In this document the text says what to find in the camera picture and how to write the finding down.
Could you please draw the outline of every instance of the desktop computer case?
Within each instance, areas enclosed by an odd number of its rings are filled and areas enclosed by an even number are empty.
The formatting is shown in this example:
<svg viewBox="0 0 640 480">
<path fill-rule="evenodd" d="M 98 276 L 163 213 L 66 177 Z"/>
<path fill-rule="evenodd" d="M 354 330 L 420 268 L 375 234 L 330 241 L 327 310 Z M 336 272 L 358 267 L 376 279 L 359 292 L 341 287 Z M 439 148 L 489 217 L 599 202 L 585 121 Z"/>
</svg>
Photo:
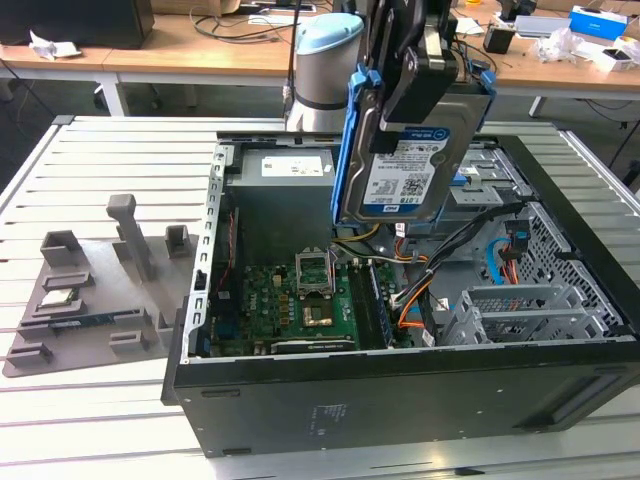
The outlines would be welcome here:
<svg viewBox="0 0 640 480">
<path fill-rule="evenodd" d="M 491 140 L 638 331 L 633 281 L 518 138 Z M 207 457 L 558 431 L 640 379 L 633 341 L 222 363 L 172 357 L 166 382 Z"/>
</svg>

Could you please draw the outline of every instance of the black cable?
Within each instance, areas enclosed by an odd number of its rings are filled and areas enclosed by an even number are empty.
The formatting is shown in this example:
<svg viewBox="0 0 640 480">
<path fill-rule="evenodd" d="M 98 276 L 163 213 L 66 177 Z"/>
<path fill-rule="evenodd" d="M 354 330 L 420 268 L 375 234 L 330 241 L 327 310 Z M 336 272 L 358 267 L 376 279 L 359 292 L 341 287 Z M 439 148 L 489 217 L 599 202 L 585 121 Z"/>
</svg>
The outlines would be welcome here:
<svg viewBox="0 0 640 480">
<path fill-rule="evenodd" d="M 206 20 L 213 20 L 215 22 L 215 27 L 213 27 L 213 29 L 211 30 L 211 32 L 205 30 L 204 28 L 200 27 L 200 24 Z M 214 38 L 216 40 L 220 40 L 222 42 L 227 42 L 227 43 L 239 43 L 239 44 L 247 44 L 247 45 L 252 45 L 252 44 L 256 44 L 256 43 L 264 43 L 264 42 L 273 42 L 273 41 L 277 41 L 276 38 L 273 37 L 267 37 L 266 35 L 268 33 L 274 32 L 276 35 L 278 35 L 282 40 L 284 40 L 285 42 L 289 43 L 284 37 L 282 37 L 280 35 L 280 33 L 278 32 L 278 30 L 282 30 L 284 28 L 289 28 L 289 25 L 283 25 L 283 26 L 279 26 L 279 27 L 272 27 L 269 28 L 267 30 L 259 30 L 257 32 L 250 32 L 250 33 L 245 33 L 242 35 L 219 35 L 216 32 L 216 30 L 218 28 L 230 28 L 230 27 L 234 27 L 236 25 L 239 25 L 241 23 L 246 23 L 248 22 L 248 19 L 245 20 L 241 20 L 239 22 L 236 22 L 234 24 L 231 25 L 222 25 L 217 18 L 211 16 L 211 15 L 206 15 L 202 18 L 199 18 L 198 20 L 193 20 L 192 18 L 192 23 L 193 23 L 193 27 L 196 29 L 196 31 L 202 35 Z"/>
<path fill-rule="evenodd" d="M 617 107 L 608 107 L 607 105 L 602 105 L 601 103 L 598 103 L 595 100 L 588 100 L 588 101 L 593 103 L 594 105 L 599 106 L 600 108 L 604 108 L 605 110 L 622 110 L 623 108 L 626 108 L 633 103 L 633 100 L 629 100 L 628 102 L 625 102 L 623 105 L 619 105 Z"/>
<path fill-rule="evenodd" d="M 298 30 L 298 18 L 300 17 L 300 7 L 302 0 L 296 0 L 295 10 L 293 12 L 293 32 L 291 34 L 291 48 L 289 49 L 289 66 L 287 70 L 287 79 L 289 80 L 289 87 L 291 88 L 291 95 L 295 96 L 295 75 L 293 72 L 293 58 L 296 53 L 296 32 Z"/>
<path fill-rule="evenodd" d="M 35 92 L 31 89 L 31 87 L 29 87 L 27 82 L 25 82 L 22 78 L 20 78 L 18 74 L 14 72 L 13 69 L 9 65 L 7 65 L 7 62 L 5 62 L 4 59 L 1 57 L 0 57 L 0 62 L 2 62 L 2 65 L 4 66 L 4 68 L 6 68 L 9 71 L 9 73 L 13 75 L 15 79 L 18 80 L 18 82 L 20 82 L 20 84 L 29 91 L 31 95 L 33 95 L 33 98 L 35 98 L 38 101 L 38 103 L 42 106 L 42 108 L 44 108 L 47 111 L 47 113 L 51 115 L 52 118 L 55 118 L 56 114 L 53 113 L 53 111 L 46 105 L 46 103 L 44 103 L 42 99 L 35 94 Z"/>
<path fill-rule="evenodd" d="M 431 254 L 424 267 L 424 274 L 416 282 L 398 292 L 396 300 L 401 297 L 411 297 L 413 292 L 417 291 L 425 284 L 425 282 L 432 279 L 442 262 L 453 254 L 453 252 L 459 247 L 472 240 L 486 222 L 493 220 L 495 217 L 517 213 L 521 211 L 525 205 L 526 203 L 524 202 L 517 202 L 490 208 L 476 215 L 469 222 L 455 230 L 445 240 L 443 240 L 440 246 Z"/>
<path fill-rule="evenodd" d="M 594 112 L 596 112 L 598 115 L 600 115 L 602 118 L 605 118 L 607 120 L 609 120 L 610 122 L 616 122 L 616 123 L 627 123 L 627 122 L 636 122 L 637 120 L 620 120 L 620 119 L 616 119 L 616 118 L 611 118 L 608 115 L 605 115 L 604 113 L 602 113 L 600 110 L 598 110 L 596 107 L 594 107 L 591 104 L 591 100 L 584 100 L 584 103 L 587 104 L 587 106 L 593 110 Z"/>
<path fill-rule="evenodd" d="M 467 42 L 465 42 L 463 40 L 460 40 L 457 36 L 456 36 L 454 41 L 457 42 L 458 45 L 464 45 L 465 47 L 470 48 L 471 50 L 475 50 L 480 55 L 482 55 L 483 57 L 487 58 L 489 60 L 489 62 L 491 63 L 491 65 L 493 66 L 493 73 L 498 73 L 498 64 L 496 63 L 496 61 L 490 55 L 486 54 L 485 52 L 483 52 L 479 48 L 476 48 L 473 45 L 469 45 Z"/>
<path fill-rule="evenodd" d="M 624 149 L 624 147 L 627 145 L 627 143 L 629 143 L 629 140 L 631 140 L 631 137 L 633 136 L 635 131 L 638 129 L 638 126 L 640 126 L 640 120 L 636 122 L 636 124 L 633 126 L 629 134 L 626 136 L 626 138 L 622 141 L 622 143 L 618 147 L 618 150 L 616 150 L 616 153 L 613 154 L 613 157 L 611 158 L 609 165 L 607 165 L 608 168 L 611 168 L 613 166 L 615 161 L 618 159 L 618 155 L 622 153 L 622 150 Z"/>
</svg>

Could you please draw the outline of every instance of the cable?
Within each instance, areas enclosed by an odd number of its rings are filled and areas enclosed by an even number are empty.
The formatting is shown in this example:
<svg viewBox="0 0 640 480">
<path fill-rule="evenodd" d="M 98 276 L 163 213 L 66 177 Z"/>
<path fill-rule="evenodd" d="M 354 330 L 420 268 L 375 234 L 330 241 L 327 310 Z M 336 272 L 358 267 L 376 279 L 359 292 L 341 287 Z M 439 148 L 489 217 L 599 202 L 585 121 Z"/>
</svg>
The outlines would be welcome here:
<svg viewBox="0 0 640 480">
<path fill-rule="evenodd" d="M 591 100 L 584 100 L 584 102 L 587 104 L 587 106 L 593 110 L 594 112 L 596 112 L 598 115 L 600 115 L 602 118 L 606 118 L 607 120 L 609 120 L 610 122 L 616 122 L 616 123 L 626 123 L 626 122 L 635 122 L 637 120 L 619 120 L 619 119 L 615 119 L 615 118 L 611 118 L 608 115 L 605 115 L 604 113 L 602 113 L 600 110 L 598 110 L 597 108 L 595 108 L 591 103 Z"/>
<path fill-rule="evenodd" d="M 454 40 L 454 42 L 458 43 L 458 45 L 464 45 L 466 48 L 470 48 L 471 50 L 475 50 L 476 52 L 478 52 L 480 55 L 482 55 L 483 57 L 487 58 L 489 60 L 489 62 L 491 63 L 491 65 L 493 66 L 493 73 L 498 73 L 498 64 L 496 63 L 496 61 L 493 59 L 493 57 L 491 57 L 490 55 L 488 55 L 487 53 L 483 52 L 482 50 L 480 50 L 479 48 L 474 47 L 473 45 L 469 45 L 467 42 L 460 40 L 457 36 Z"/>
<path fill-rule="evenodd" d="M 229 263 L 227 264 L 227 268 L 224 271 L 224 274 L 222 275 L 222 277 L 220 278 L 220 281 L 218 282 L 218 286 L 216 287 L 216 290 L 213 292 L 214 297 L 218 294 L 218 292 L 222 288 L 222 285 L 224 285 L 224 281 L 229 276 L 229 272 L 231 272 L 231 266 L 233 265 L 233 226 L 234 226 L 233 214 L 229 212 Z"/>
<path fill-rule="evenodd" d="M 277 41 L 274 37 L 269 37 L 267 34 L 275 33 L 280 37 L 284 42 L 289 43 L 287 39 L 285 39 L 282 35 L 280 35 L 279 30 L 283 30 L 285 28 L 290 28 L 291 25 L 282 25 L 282 26 L 274 26 L 267 19 L 263 19 L 267 24 L 271 25 L 271 28 L 266 30 L 259 30 L 257 32 L 249 32 L 242 35 L 219 35 L 216 32 L 218 28 L 232 28 L 242 23 L 247 23 L 249 19 L 240 20 L 238 22 L 232 23 L 230 25 L 224 25 L 220 22 L 220 19 L 214 17 L 212 15 L 204 15 L 202 18 L 195 20 L 193 18 L 193 11 L 196 8 L 205 8 L 202 5 L 194 5 L 191 10 L 189 10 L 189 19 L 191 20 L 191 24 L 193 28 L 200 34 L 205 35 L 207 37 L 214 38 L 216 40 L 220 40 L 226 43 L 236 43 L 236 44 L 244 44 L 244 45 L 253 45 L 257 43 L 265 43 L 265 42 L 274 42 Z M 211 31 L 205 30 L 200 26 L 200 24 L 206 20 L 213 20 L 215 22 L 215 26 Z"/>
<path fill-rule="evenodd" d="M 500 275 L 500 270 L 498 270 L 498 266 L 496 265 L 496 260 L 493 256 L 493 247 L 498 242 L 511 243 L 511 240 L 506 237 L 500 237 L 489 242 L 489 245 L 487 245 L 487 267 L 489 268 L 489 274 L 493 278 L 493 281 L 495 282 L 495 284 L 503 285 L 504 280 L 502 280 L 502 276 Z"/>
<path fill-rule="evenodd" d="M 380 224 L 376 223 L 371 230 L 369 230 L 367 233 L 363 233 L 362 235 L 354 235 L 353 237 L 338 237 L 334 238 L 333 240 L 338 242 L 359 242 L 360 240 L 368 240 L 376 233 L 378 233 L 379 229 Z"/>
<path fill-rule="evenodd" d="M 33 88 L 33 86 L 35 84 L 36 84 L 36 81 L 33 80 L 29 87 Z M 20 117 L 22 116 L 22 110 L 24 109 L 24 106 L 27 104 L 27 99 L 28 98 L 29 98 L 29 90 L 27 90 L 26 93 L 24 94 L 24 98 L 22 99 L 22 102 L 20 102 L 20 107 L 18 107 L 18 113 L 16 114 L 16 123 L 20 123 Z"/>
<path fill-rule="evenodd" d="M 395 301 L 397 302 L 400 298 L 411 295 L 412 292 L 419 289 L 420 286 L 424 284 L 424 282 L 430 280 L 430 278 L 440 267 L 442 262 L 446 260 L 460 246 L 473 239 L 480 232 L 487 221 L 493 220 L 493 218 L 502 215 L 517 213 L 522 210 L 525 205 L 525 202 L 517 202 L 490 208 L 476 215 L 468 223 L 464 224 L 462 227 L 451 233 L 429 257 L 429 261 L 425 264 L 425 273 L 423 274 L 423 276 L 413 284 L 408 285 L 403 290 L 398 292 L 398 294 L 396 294 L 396 296 L 394 297 Z"/>
<path fill-rule="evenodd" d="M 594 105 L 598 105 L 600 108 L 604 108 L 606 110 L 622 110 L 623 108 L 628 107 L 629 105 L 631 105 L 633 103 L 633 100 L 629 100 L 628 102 L 625 102 L 623 105 L 619 105 L 617 107 L 608 107 L 607 105 L 602 105 L 601 103 L 598 103 L 595 100 L 588 100 L 588 101 L 593 103 Z"/>
<path fill-rule="evenodd" d="M 371 260 L 381 260 L 383 262 L 391 262 L 391 263 L 411 263 L 410 261 L 407 260 L 398 260 L 396 258 L 391 258 L 391 257 L 385 257 L 383 255 L 364 255 L 360 252 L 356 252 L 354 249 L 348 247 L 347 245 L 344 245 L 340 242 L 336 242 L 335 240 L 333 241 L 333 244 L 338 247 L 340 250 L 348 253 L 349 255 L 353 256 L 353 257 L 358 257 L 358 258 L 364 258 L 364 259 L 371 259 Z"/>
<path fill-rule="evenodd" d="M 13 69 L 7 64 L 7 62 L 4 61 L 2 57 L 0 57 L 0 62 L 2 62 L 2 65 L 4 66 L 4 68 L 6 68 L 9 71 L 9 73 L 13 75 L 15 79 L 18 80 L 18 82 L 20 82 L 20 84 L 29 91 L 31 95 L 33 95 L 33 98 L 35 98 L 38 101 L 38 103 L 42 106 L 42 108 L 44 108 L 47 111 L 47 113 L 51 115 L 52 118 L 55 118 L 56 114 L 53 113 L 53 111 L 46 105 L 46 103 L 44 103 L 42 99 L 35 94 L 35 92 L 31 89 L 31 87 L 27 85 L 27 82 L 25 82 L 22 78 L 18 76 L 16 72 L 13 71 Z"/>
<path fill-rule="evenodd" d="M 404 242 L 404 238 L 399 238 L 398 241 L 396 242 L 396 245 L 395 245 L 396 258 L 398 260 L 413 260 L 412 255 L 403 256 L 402 254 L 400 254 L 400 246 L 402 245 L 403 242 Z M 426 255 L 419 255 L 418 258 L 423 262 L 426 262 L 427 260 L 429 260 L 429 258 Z"/>
<path fill-rule="evenodd" d="M 400 320 L 398 320 L 398 328 L 406 328 L 406 327 L 422 327 L 422 328 L 424 328 L 424 324 L 422 324 L 422 323 L 405 322 L 405 319 L 407 318 L 407 314 L 409 313 L 409 309 L 411 308 L 411 305 L 413 305 L 413 303 L 418 299 L 418 297 L 420 297 L 420 295 L 427 288 L 429 288 L 429 285 L 431 285 L 432 281 L 433 281 L 433 279 L 430 279 L 427 283 L 425 283 L 422 287 L 420 287 L 420 289 L 415 293 L 415 295 L 413 295 L 413 297 L 411 297 L 411 299 L 407 302 L 407 304 L 405 305 L 404 309 L 402 310 L 402 313 L 400 314 Z"/>
<path fill-rule="evenodd" d="M 616 160 L 618 159 L 618 156 L 622 153 L 622 150 L 627 145 L 627 143 L 629 143 L 629 140 L 631 140 L 631 137 L 633 136 L 635 131 L 638 129 L 638 126 L 640 126 L 640 120 L 638 120 L 636 122 L 636 124 L 633 126 L 633 128 L 631 129 L 629 134 L 625 137 L 625 139 L 622 141 L 622 143 L 620 144 L 620 146 L 616 150 L 616 153 L 613 154 L 613 157 L 611 157 L 611 161 L 607 165 L 608 168 L 613 167 L 613 164 L 616 162 Z"/>
</svg>

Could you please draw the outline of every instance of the paper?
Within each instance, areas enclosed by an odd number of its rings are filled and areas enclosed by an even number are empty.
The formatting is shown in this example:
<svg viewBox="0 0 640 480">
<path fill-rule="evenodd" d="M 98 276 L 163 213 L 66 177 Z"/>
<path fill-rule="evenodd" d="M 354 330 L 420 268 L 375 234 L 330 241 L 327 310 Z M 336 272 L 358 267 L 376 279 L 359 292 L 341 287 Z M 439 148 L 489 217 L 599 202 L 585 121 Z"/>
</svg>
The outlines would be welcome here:
<svg viewBox="0 0 640 480">
<path fill-rule="evenodd" d="M 484 33 L 484 29 L 478 25 L 473 18 L 462 17 L 458 19 L 458 26 L 456 27 L 456 33 L 461 35 L 480 35 Z"/>
<path fill-rule="evenodd" d="M 53 61 L 56 58 L 82 55 L 73 42 L 51 42 L 40 38 L 33 31 L 29 31 L 29 33 L 31 34 L 29 48 L 42 58 Z"/>
<path fill-rule="evenodd" d="M 579 43 L 575 48 L 573 48 L 571 50 L 571 53 L 573 53 L 577 57 L 582 57 L 589 60 L 593 56 L 601 53 L 605 48 L 606 47 L 598 45 L 597 43 L 585 41 Z"/>
</svg>

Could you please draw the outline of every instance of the workbench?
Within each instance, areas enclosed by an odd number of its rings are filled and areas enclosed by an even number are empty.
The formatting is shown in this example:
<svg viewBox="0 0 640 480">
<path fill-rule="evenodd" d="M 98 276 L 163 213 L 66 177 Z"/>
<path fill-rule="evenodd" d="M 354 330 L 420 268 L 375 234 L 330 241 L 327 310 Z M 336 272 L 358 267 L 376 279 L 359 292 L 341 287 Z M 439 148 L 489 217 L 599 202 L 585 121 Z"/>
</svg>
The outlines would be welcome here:
<svg viewBox="0 0 640 480">
<path fill-rule="evenodd" d="M 216 131 L 283 130 L 275 119 L 77 117 L 61 123 L 45 133 L 0 196 L 0 354 L 11 344 L 38 275 L 47 231 L 112 238 L 108 197 L 133 193 L 145 234 L 163 234 L 175 223 L 197 234 Z M 546 123 L 488 122 L 482 133 L 519 135 L 545 168 L 565 166 L 557 175 L 573 169 L 565 188 L 570 198 L 598 207 L 584 213 L 598 235 L 624 228 L 597 223 L 618 218 L 601 207 L 640 208 L 570 132 Z M 640 387 L 561 433 L 207 460 L 181 409 L 159 400 L 165 364 L 0 376 L 0 478 L 395 480 L 473 467 L 487 473 L 483 478 L 589 480 L 640 471 Z"/>
<path fill-rule="evenodd" d="M 245 17 L 225 17 L 225 22 L 238 18 Z M 221 31 L 242 35 L 267 28 L 240 24 Z M 285 39 L 291 37 L 291 29 L 279 33 Z M 111 115 L 128 115 L 124 83 L 282 87 L 289 61 L 289 45 L 281 39 L 257 45 L 222 42 L 196 32 L 188 15 L 156 15 L 153 31 L 140 50 L 80 50 L 82 56 L 52 62 L 27 46 L 4 46 L 0 58 L 23 79 L 101 84 Z M 2 64 L 0 78 L 13 78 Z M 186 93 L 187 105 L 195 105 L 194 89 Z"/>
<path fill-rule="evenodd" d="M 493 0 L 478 6 L 457 8 L 454 13 L 489 23 L 498 4 Z M 536 10 L 536 15 L 566 16 L 562 12 Z M 227 24 L 234 17 L 225 17 Z M 264 29 L 260 25 L 240 24 L 224 29 L 225 34 L 241 35 Z M 280 31 L 289 39 L 290 29 Z M 482 48 L 481 36 L 465 41 Z M 544 98 L 587 98 L 640 100 L 637 70 L 602 73 L 584 60 L 542 64 L 528 52 L 532 40 L 514 38 L 506 55 L 492 55 L 498 66 L 496 90 L 499 95 L 536 96 L 531 109 L 535 116 Z M 245 85 L 281 87 L 287 75 L 289 45 L 284 41 L 258 45 L 221 42 L 196 32 L 188 15 L 156 15 L 153 32 L 140 50 L 82 48 L 78 58 L 54 62 L 38 58 L 26 46 L 5 46 L 0 55 L 25 79 L 75 80 L 97 82 L 103 86 L 111 115 L 127 115 L 124 83 L 172 83 L 185 85 Z M 0 65 L 0 78 L 11 78 Z M 187 89 L 187 104 L 195 103 L 193 88 Z"/>
<path fill-rule="evenodd" d="M 490 0 L 480 5 L 462 6 L 455 9 L 454 14 L 473 18 L 486 32 L 490 22 L 497 23 L 493 15 L 498 10 L 499 4 Z M 568 16 L 566 12 L 538 9 L 534 15 L 556 18 Z M 484 34 L 459 37 L 484 52 Z M 530 116 L 538 116 L 546 98 L 640 100 L 638 70 L 605 73 L 582 58 L 577 58 L 575 64 L 568 61 L 542 63 L 529 51 L 534 41 L 514 35 L 506 54 L 489 54 L 498 67 L 496 90 L 499 95 L 537 97 L 529 110 Z M 472 51 L 470 55 L 483 60 L 479 53 Z"/>
</svg>

